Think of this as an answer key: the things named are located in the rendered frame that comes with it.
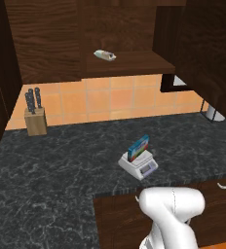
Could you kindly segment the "white paper towel roll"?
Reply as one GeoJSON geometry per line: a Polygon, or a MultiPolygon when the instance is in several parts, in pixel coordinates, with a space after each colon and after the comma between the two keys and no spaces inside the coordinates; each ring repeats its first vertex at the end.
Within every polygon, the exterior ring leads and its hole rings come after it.
{"type": "Polygon", "coordinates": [[[225,117],[222,116],[215,108],[211,105],[208,105],[206,117],[214,122],[222,122],[225,120],[225,117]]]}

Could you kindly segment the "blue boxed food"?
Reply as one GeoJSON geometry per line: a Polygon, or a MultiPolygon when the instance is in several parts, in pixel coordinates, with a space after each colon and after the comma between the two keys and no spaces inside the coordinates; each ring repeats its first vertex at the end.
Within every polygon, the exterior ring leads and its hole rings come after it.
{"type": "Polygon", "coordinates": [[[134,142],[128,148],[128,161],[134,161],[140,154],[142,154],[147,148],[149,143],[149,136],[147,134],[143,135],[139,140],[134,142]]]}

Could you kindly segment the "white digital scale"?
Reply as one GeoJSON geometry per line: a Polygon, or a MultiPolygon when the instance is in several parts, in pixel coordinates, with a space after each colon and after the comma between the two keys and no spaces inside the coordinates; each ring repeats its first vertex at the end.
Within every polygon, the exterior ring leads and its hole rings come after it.
{"type": "Polygon", "coordinates": [[[118,163],[131,176],[139,181],[146,178],[159,167],[159,165],[153,159],[153,155],[147,150],[145,150],[132,162],[128,161],[128,153],[124,153],[119,159],[118,163]]]}

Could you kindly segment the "dark wooden closed cabinet door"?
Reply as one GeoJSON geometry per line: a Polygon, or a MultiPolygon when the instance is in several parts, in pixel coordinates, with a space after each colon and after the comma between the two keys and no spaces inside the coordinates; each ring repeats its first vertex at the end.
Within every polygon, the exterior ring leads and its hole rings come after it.
{"type": "Polygon", "coordinates": [[[5,0],[22,81],[81,79],[78,0],[5,0]]]}

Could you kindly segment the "dark wooden drawer front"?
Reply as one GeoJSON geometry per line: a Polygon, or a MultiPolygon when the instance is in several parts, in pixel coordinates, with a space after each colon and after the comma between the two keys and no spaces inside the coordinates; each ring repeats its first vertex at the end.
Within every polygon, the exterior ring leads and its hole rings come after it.
{"type": "MultiPolygon", "coordinates": [[[[226,190],[218,183],[226,186],[226,178],[187,185],[198,189],[206,200],[203,214],[190,222],[200,247],[226,242],[226,190]]],[[[140,192],[94,199],[100,249],[139,249],[152,226],[135,200],[140,192]]]]}

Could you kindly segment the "wooden knife block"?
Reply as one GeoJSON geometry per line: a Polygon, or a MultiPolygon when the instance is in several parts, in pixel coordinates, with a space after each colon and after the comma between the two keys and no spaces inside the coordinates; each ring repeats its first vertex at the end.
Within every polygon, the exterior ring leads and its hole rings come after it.
{"type": "Polygon", "coordinates": [[[24,119],[29,136],[47,134],[47,120],[44,107],[36,108],[34,114],[25,109],[24,119]]]}

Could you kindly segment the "pale green wrapped food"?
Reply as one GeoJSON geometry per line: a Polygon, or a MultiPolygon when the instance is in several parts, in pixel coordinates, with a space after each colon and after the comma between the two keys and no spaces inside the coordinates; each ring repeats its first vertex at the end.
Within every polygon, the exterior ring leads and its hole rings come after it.
{"type": "Polygon", "coordinates": [[[97,50],[94,52],[94,55],[98,58],[107,60],[107,61],[113,61],[116,59],[116,55],[104,50],[97,50]]]}

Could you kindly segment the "dark wooden cabinet shelf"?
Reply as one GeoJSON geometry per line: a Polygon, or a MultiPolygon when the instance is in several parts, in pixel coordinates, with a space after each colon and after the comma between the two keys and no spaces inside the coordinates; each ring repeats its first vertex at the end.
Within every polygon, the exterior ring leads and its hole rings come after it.
{"type": "Polygon", "coordinates": [[[86,56],[82,76],[87,78],[173,74],[175,67],[153,51],[115,52],[116,59],[106,61],[93,53],[86,56]]]}

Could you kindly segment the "dark wooden open cabinet door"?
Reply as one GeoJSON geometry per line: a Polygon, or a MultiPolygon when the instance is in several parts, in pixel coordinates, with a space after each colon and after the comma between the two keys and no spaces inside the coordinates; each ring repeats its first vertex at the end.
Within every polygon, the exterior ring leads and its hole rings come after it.
{"type": "Polygon", "coordinates": [[[175,74],[226,118],[226,0],[187,0],[175,74]]]}

